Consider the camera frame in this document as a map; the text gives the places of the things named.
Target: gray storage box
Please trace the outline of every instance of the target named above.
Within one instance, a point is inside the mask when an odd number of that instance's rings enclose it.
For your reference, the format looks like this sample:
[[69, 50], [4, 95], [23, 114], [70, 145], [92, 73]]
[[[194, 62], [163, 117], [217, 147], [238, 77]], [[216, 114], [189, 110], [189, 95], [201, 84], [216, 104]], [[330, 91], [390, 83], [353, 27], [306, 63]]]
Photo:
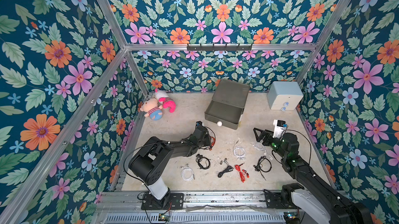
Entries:
[[205, 120], [237, 129], [247, 102], [249, 85], [222, 79], [205, 111]]

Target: pink plush toy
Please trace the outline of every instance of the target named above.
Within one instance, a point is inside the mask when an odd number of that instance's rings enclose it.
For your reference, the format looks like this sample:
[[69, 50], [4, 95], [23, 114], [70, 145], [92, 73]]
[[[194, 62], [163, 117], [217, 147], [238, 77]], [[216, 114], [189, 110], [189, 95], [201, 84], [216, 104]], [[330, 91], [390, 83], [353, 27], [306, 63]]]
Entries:
[[167, 96], [167, 93], [165, 91], [155, 89], [154, 95], [155, 95], [155, 98], [158, 100], [158, 102], [163, 104], [165, 109], [170, 108], [169, 112], [170, 113], [174, 112], [174, 110], [176, 109], [176, 103], [175, 103], [175, 101], [173, 101], [172, 98]]

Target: white device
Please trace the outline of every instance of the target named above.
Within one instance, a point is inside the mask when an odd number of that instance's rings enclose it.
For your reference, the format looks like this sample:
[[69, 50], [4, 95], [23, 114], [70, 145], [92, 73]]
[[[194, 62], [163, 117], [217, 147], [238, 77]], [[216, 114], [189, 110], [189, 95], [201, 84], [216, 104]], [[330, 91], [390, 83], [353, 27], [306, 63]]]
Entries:
[[287, 129], [288, 125], [285, 124], [285, 121], [276, 119], [273, 121], [273, 125], [275, 126], [273, 138], [277, 137], [278, 139], [280, 139], [282, 132]]
[[272, 110], [295, 110], [302, 98], [303, 94], [297, 82], [274, 81], [267, 93]]

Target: floral wallpaper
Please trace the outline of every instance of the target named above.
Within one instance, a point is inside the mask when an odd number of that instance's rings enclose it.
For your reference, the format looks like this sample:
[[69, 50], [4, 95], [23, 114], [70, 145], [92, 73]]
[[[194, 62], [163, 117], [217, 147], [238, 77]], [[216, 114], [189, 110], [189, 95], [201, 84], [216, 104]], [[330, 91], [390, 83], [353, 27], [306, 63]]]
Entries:
[[315, 42], [338, 0], [109, 2], [131, 43], [266, 44]]
[[300, 112], [337, 189], [399, 221], [399, 0], [352, 0], [303, 82]]
[[[119, 50], [95, 0], [0, 0], [0, 212]], [[19, 223], [88, 223], [141, 98], [124, 62]]]

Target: box lid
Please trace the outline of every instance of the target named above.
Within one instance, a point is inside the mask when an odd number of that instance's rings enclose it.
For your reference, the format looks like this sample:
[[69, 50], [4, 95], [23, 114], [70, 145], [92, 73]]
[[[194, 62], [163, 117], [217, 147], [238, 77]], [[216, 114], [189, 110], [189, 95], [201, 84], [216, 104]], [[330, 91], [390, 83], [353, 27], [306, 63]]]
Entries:
[[247, 102], [248, 92], [249, 85], [221, 79], [212, 97], [212, 101], [244, 108]]

